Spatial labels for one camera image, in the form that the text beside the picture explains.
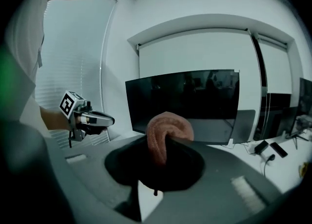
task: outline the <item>desk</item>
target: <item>desk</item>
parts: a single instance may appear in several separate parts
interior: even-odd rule
[[[307,131],[306,134],[302,134],[301,136],[308,139],[309,135],[311,134],[311,131]],[[250,155],[247,153],[246,149],[249,153],[254,153],[254,147],[260,144],[261,141],[243,143],[243,145],[249,146],[236,144],[233,149],[229,149],[220,145],[210,146],[234,154],[262,174],[265,160],[271,154],[275,154],[275,160],[270,161],[267,164],[266,177],[281,191],[281,193],[285,193],[300,184],[301,178],[299,176],[299,167],[304,162],[311,161],[312,157],[312,142],[307,142],[300,139],[297,140],[298,149],[296,150],[294,141],[292,139],[286,140],[282,136],[266,139],[269,144],[273,142],[278,143],[288,153],[288,156],[284,158],[281,158],[271,146],[268,146],[262,152],[261,156],[256,154]]]
[[[86,159],[72,163],[76,176],[98,200],[114,208],[129,199],[130,186],[117,183],[103,166],[111,151],[136,142],[133,137],[96,146],[63,150],[64,156],[85,154]],[[271,182],[257,173],[233,154],[206,147],[203,142],[185,142],[200,153],[205,161],[201,178],[190,188],[181,191],[167,191],[157,208],[145,223],[209,223],[231,224],[251,216],[248,208],[231,184],[232,178],[245,176],[267,204],[280,197],[280,192]]]

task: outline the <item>window blind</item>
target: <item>window blind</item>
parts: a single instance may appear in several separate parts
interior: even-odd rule
[[[59,110],[65,90],[75,91],[103,112],[101,65],[105,34],[115,0],[52,0],[44,15],[43,66],[38,69],[35,97],[46,109]],[[68,148],[68,131],[51,131],[60,148]],[[107,131],[87,136],[77,146],[109,141]]]

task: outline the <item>black phone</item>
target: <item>black phone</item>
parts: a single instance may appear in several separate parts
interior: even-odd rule
[[[282,149],[282,147],[277,143],[272,143],[270,144],[270,146],[280,155],[281,158],[284,158],[285,156],[288,155],[286,151]]]

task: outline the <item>black monitor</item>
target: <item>black monitor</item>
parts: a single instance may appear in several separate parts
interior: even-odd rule
[[[312,127],[312,81],[300,79],[300,95],[296,117],[289,138],[297,136]]]
[[[254,125],[255,110],[238,110],[231,138],[233,143],[246,143]]]
[[[284,108],[276,136],[281,136],[283,132],[290,134],[293,128],[293,122],[296,117],[298,107]]]
[[[148,122],[165,111],[186,118],[195,141],[227,144],[237,115],[239,73],[201,70],[126,82],[132,128],[145,133]]]

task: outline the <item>cable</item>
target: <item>cable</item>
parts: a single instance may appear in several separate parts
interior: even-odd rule
[[[247,145],[244,145],[244,144],[241,144],[241,143],[240,143],[240,145],[243,145],[243,146],[244,146],[244,148],[245,148],[245,150],[246,150],[246,152],[247,152],[248,155],[253,155],[253,154],[255,154],[255,152],[254,152],[254,153],[249,153],[249,152],[248,152],[248,150],[247,150],[246,147],[249,147],[249,145],[247,146]]]
[[[70,148],[72,148],[72,141],[70,140],[71,136],[72,136],[72,132],[69,131],[68,143],[69,143]]]
[[[233,126],[232,126],[232,124],[230,124],[227,120],[225,120],[225,119],[222,119],[223,121],[225,121],[232,129],[234,128]]]
[[[225,147],[225,148],[228,148],[228,149],[234,149],[234,147],[235,147],[235,143],[234,143],[234,146],[233,146],[233,148],[228,148],[227,146],[224,146],[224,145],[221,145],[222,147]]]
[[[273,154],[273,155],[270,155],[270,157],[266,160],[266,162],[264,164],[264,168],[263,168],[263,175],[264,175],[264,177],[266,177],[265,176],[265,167],[267,166],[269,161],[274,161],[274,159],[275,159],[275,155]]]
[[[294,137],[292,138],[292,140],[293,140],[293,143],[294,143],[294,146],[295,146],[296,150],[298,150],[298,141],[297,141],[297,137],[294,136]]]

